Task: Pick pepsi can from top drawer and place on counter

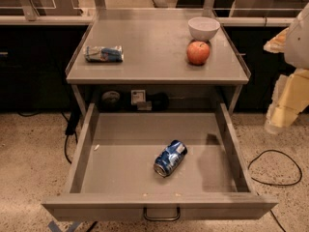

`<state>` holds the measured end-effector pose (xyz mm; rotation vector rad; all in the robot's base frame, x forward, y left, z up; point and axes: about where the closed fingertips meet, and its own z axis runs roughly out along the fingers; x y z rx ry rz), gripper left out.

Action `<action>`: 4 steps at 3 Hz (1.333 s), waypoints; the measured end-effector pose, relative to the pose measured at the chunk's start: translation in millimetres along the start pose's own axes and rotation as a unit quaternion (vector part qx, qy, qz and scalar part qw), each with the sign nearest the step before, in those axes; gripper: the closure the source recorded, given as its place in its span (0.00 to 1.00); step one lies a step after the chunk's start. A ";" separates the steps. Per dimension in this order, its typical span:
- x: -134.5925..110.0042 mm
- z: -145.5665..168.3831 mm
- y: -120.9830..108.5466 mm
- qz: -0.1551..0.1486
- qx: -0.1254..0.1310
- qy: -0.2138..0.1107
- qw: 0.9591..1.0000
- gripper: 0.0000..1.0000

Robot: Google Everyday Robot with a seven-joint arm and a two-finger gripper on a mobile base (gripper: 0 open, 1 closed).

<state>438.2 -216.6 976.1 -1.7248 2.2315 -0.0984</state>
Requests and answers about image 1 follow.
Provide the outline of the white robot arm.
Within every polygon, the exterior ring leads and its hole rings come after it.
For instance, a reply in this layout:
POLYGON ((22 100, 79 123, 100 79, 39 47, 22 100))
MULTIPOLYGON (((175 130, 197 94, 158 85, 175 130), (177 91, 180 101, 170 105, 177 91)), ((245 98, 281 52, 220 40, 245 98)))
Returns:
POLYGON ((268 41, 264 50, 283 53, 285 62, 295 68, 289 76, 279 76, 267 110, 265 129, 277 134, 289 127, 309 106, 309 5, 288 28, 268 41))

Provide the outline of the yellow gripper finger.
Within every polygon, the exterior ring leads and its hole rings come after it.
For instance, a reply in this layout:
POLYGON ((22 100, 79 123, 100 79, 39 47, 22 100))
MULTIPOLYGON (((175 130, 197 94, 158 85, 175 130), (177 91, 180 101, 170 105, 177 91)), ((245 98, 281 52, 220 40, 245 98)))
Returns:
POLYGON ((268 107, 265 129, 278 134, 289 127, 309 105, 309 71, 296 69, 289 76, 281 74, 275 83, 268 107))
POLYGON ((285 28, 264 45, 264 50, 270 53, 283 53, 289 28, 285 28))

